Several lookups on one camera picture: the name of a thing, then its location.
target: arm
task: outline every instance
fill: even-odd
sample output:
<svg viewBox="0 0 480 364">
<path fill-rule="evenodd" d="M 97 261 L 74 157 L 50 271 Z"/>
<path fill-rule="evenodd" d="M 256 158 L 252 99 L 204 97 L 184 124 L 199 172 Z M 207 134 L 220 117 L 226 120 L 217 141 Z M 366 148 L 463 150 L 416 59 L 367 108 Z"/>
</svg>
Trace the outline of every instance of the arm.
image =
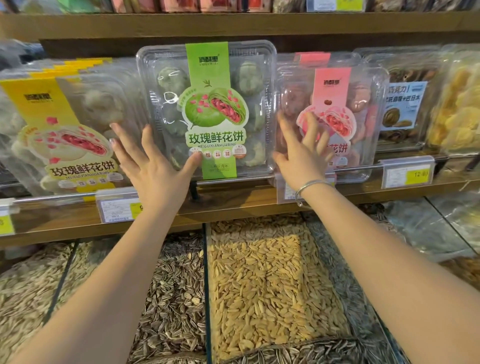
<svg viewBox="0 0 480 364">
<path fill-rule="evenodd" d="M 309 118 L 302 143 L 280 116 L 288 158 L 275 159 L 298 190 L 324 179 L 328 136 Z M 335 241 L 367 297 L 413 363 L 478 363 L 480 292 L 379 227 L 327 184 L 302 192 Z"/>
<path fill-rule="evenodd" d="M 163 240 L 202 157 L 192 155 L 176 172 L 154 145 L 149 126 L 142 136 L 146 154 L 118 125 L 112 128 L 121 140 L 111 141 L 113 149 L 144 209 L 92 276 L 11 364 L 127 361 Z"/>
</svg>

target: blue label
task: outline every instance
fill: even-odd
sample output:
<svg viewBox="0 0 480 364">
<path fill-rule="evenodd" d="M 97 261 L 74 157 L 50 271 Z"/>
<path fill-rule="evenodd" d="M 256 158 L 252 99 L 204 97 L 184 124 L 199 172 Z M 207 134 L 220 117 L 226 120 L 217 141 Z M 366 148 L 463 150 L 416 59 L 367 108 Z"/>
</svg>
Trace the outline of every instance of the blue label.
<svg viewBox="0 0 480 364">
<path fill-rule="evenodd" d="M 390 83 L 380 130 L 414 128 L 427 83 L 428 81 Z"/>
</svg>

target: bracelet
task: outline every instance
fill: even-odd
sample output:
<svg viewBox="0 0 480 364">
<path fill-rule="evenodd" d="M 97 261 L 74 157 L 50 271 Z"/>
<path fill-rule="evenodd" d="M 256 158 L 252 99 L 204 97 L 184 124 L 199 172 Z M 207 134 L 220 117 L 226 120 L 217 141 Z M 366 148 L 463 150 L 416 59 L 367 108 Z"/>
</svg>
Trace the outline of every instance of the bracelet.
<svg viewBox="0 0 480 364">
<path fill-rule="evenodd" d="M 295 202 L 297 203 L 297 205 L 298 205 L 299 207 L 311 209 L 310 206 L 304 205 L 302 201 L 299 201 L 299 200 L 298 200 L 298 198 L 300 197 L 301 192 L 302 192 L 305 188 L 310 187 L 311 185 L 317 184 L 317 183 L 325 183 L 325 184 L 328 184 L 329 186 L 331 185 L 329 182 L 324 181 L 324 180 L 313 180 L 313 181 L 310 181 L 310 182 L 305 183 L 305 184 L 304 184 L 302 187 L 300 187 L 299 190 L 295 193 Z"/>
</svg>

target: shelf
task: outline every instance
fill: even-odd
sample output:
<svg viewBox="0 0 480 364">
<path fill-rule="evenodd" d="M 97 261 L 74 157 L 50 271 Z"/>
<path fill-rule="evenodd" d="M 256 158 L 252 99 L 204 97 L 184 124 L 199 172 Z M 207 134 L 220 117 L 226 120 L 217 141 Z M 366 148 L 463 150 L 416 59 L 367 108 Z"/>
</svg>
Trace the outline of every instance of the shelf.
<svg viewBox="0 0 480 364">
<path fill-rule="evenodd" d="M 381 190 L 382 171 L 375 170 L 363 184 L 338 185 L 355 204 L 381 202 L 480 188 L 480 173 L 442 170 L 433 184 Z M 299 211 L 295 204 L 276 204 L 276 190 L 266 181 L 199 188 L 200 200 L 186 200 L 175 217 L 172 231 L 199 228 L 204 222 L 266 216 Z M 65 206 L 21 205 L 12 216 L 17 234 L 0 238 L 0 247 L 88 238 L 125 232 L 131 222 L 102 224 L 95 203 Z"/>
<path fill-rule="evenodd" d="M 2 15 L 23 41 L 480 31 L 480 12 Z"/>
</svg>

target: green pastry package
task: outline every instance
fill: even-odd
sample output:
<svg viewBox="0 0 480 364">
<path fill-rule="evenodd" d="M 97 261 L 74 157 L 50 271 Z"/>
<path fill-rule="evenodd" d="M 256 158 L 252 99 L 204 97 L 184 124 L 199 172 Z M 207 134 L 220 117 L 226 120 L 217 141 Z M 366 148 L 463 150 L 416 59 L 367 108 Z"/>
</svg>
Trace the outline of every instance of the green pastry package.
<svg viewBox="0 0 480 364">
<path fill-rule="evenodd" d="M 203 154 L 196 180 L 273 172 L 276 50 L 268 41 L 150 46 L 137 65 L 171 164 Z"/>
</svg>

